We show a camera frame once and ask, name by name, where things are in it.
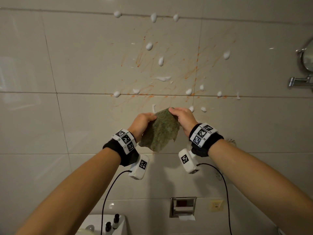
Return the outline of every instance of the black bottle cap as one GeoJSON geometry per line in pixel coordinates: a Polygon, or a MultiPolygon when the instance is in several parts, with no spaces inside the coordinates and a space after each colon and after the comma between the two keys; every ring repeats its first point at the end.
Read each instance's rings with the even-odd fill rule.
{"type": "Polygon", "coordinates": [[[111,229],[112,229],[111,222],[107,222],[107,223],[105,224],[105,231],[106,231],[106,232],[109,232],[109,231],[111,231],[111,229]]]}
{"type": "Polygon", "coordinates": [[[114,223],[118,223],[118,222],[119,222],[119,214],[116,214],[116,215],[114,216],[113,222],[114,222],[114,223]]]}

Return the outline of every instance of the magnifying mirror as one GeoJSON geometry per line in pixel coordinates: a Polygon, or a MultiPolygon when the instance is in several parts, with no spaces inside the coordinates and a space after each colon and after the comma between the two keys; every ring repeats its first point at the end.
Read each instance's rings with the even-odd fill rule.
{"type": "Polygon", "coordinates": [[[309,86],[313,90],[313,39],[311,39],[303,49],[298,50],[297,53],[300,68],[307,74],[307,77],[292,77],[289,80],[288,86],[309,86]]]}

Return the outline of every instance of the yellow outlet cover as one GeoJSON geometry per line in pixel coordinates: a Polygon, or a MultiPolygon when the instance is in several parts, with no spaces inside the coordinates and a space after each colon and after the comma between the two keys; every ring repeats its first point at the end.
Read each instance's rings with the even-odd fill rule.
{"type": "Polygon", "coordinates": [[[211,200],[210,201],[210,212],[223,211],[224,200],[211,200]]]}

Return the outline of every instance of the person's left hand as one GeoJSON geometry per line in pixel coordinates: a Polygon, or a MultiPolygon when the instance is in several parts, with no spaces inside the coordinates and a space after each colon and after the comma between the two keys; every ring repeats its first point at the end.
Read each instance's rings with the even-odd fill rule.
{"type": "Polygon", "coordinates": [[[128,128],[128,131],[133,134],[136,142],[141,140],[143,132],[146,130],[150,121],[156,120],[156,116],[153,113],[141,113],[138,114],[134,122],[128,128]]]}

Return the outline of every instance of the wrist strap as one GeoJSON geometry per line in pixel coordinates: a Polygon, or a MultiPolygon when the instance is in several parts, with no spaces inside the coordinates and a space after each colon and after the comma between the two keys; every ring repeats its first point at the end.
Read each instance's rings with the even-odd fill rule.
{"type": "Polygon", "coordinates": [[[218,140],[224,138],[218,134],[216,129],[209,126],[207,123],[203,123],[193,127],[189,139],[192,142],[192,153],[200,157],[208,157],[210,147],[218,140]]]}
{"type": "Polygon", "coordinates": [[[121,158],[120,165],[128,166],[135,163],[139,157],[135,149],[136,146],[135,137],[132,133],[126,129],[121,129],[112,136],[112,139],[102,149],[110,148],[116,151],[121,158]]]}

